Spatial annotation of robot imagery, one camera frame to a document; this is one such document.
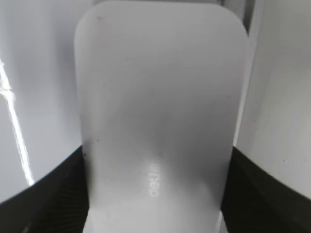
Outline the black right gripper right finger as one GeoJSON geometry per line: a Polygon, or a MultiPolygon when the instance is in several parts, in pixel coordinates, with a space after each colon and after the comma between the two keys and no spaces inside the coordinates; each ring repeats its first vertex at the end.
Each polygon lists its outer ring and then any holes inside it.
{"type": "Polygon", "coordinates": [[[309,233],[311,200],[233,148],[221,211],[229,233],[309,233]]]}

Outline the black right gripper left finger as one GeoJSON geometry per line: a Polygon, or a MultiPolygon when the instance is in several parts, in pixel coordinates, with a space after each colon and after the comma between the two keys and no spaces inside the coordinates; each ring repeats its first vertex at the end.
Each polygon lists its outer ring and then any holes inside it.
{"type": "Polygon", "coordinates": [[[82,147],[33,186],[0,204],[2,233],[81,233],[89,211],[82,147]]]}

